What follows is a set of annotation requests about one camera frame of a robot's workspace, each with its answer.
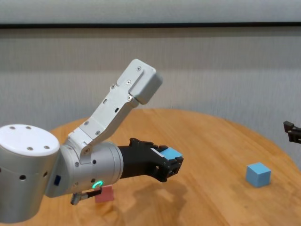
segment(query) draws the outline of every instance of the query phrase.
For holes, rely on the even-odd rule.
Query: wooden table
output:
[[[84,119],[53,130],[60,142]],[[147,176],[113,185],[115,201],[70,204],[70,195],[45,197],[31,226],[300,226],[301,174],[263,136],[230,121],[177,110],[133,110],[110,141],[129,138],[169,145],[184,155],[166,183]],[[246,166],[262,162],[271,184],[254,188]]]

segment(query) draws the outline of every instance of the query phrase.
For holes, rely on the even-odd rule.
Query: green led ring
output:
[[[101,185],[103,185],[103,181],[102,180],[97,181],[95,184],[93,184],[92,188],[95,189],[97,186],[101,187]]]

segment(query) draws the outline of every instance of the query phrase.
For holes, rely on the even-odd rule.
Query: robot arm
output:
[[[49,132],[28,125],[0,128],[0,222],[30,219],[43,195],[73,194],[71,204],[93,197],[121,178],[148,175],[158,181],[178,173],[183,157],[167,146],[130,139],[105,142],[129,112],[146,104],[162,84],[156,70],[133,60],[91,117],[61,146]],[[98,191],[83,192],[100,187]]]
[[[301,128],[296,127],[293,123],[285,121],[284,130],[288,134],[290,142],[301,144]]]

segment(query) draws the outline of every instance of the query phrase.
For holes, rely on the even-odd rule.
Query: pink block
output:
[[[101,203],[101,202],[108,202],[114,200],[114,191],[112,188],[112,185],[103,186],[103,191],[101,194],[95,196],[95,202]]]

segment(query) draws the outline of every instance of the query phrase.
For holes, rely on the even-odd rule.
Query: blue cube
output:
[[[248,165],[246,169],[246,180],[254,187],[268,185],[270,178],[271,170],[260,162]]]
[[[171,160],[171,159],[175,159],[176,157],[182,157],[182,154],[177,152],[175,149],[173,149],[172,147],[169,147],[167,149],[165,149],[164,151],[161,152],[161,154],[167,159],[167,160]]]

